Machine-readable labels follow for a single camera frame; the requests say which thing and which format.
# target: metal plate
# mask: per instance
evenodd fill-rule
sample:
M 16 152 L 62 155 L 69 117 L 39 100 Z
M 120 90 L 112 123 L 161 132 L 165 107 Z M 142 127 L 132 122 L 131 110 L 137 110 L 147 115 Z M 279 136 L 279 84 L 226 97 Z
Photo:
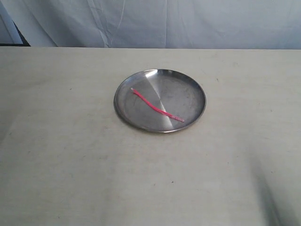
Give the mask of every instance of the metal plate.
M 151 109 L 131 88 L 163 111 L 183 118 L 180 122 Z M 206 96 L 191 77 L 172 70 L 152 69 L 138 72 L 118 87 L 114 107 L 117 114 L 136 128 L 168 133 L 193 124 L 204 112 Z

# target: pink wire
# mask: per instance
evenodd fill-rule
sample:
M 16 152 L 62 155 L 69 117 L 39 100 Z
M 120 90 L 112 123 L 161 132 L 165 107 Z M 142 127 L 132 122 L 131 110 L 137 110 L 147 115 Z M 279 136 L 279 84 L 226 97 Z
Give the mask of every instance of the pink wire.
M 161 109 L 155 107 L 154 105 L 152 105 L 147 99 L 145 99 L 144 96 L 141 95 L 141 93 L 139 93 L 136 89 L 131 88 L 131 90 L 133 91 L 134 94 L 136 94 L 138 97 L 140 97 L 149 107 L 151 107 L 153 110 L 155 110 L 156 112 L 159 112 L 163 115 L 168 116 L 169 118 L 184 122 L 184 119 L 181 119 L 177 116 L 174 116 L 168 112 L 162 111 Z

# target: table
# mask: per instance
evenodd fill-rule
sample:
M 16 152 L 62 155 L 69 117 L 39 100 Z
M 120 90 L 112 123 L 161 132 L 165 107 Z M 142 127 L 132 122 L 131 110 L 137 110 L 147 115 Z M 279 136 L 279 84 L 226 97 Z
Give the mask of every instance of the table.
M 0 224 L 263 226 L 250 158 L 301 213 L 301 51 L 0 48 Z M 113 97 L 152 68 L 194 78 L 201 119 L 129 127 Z

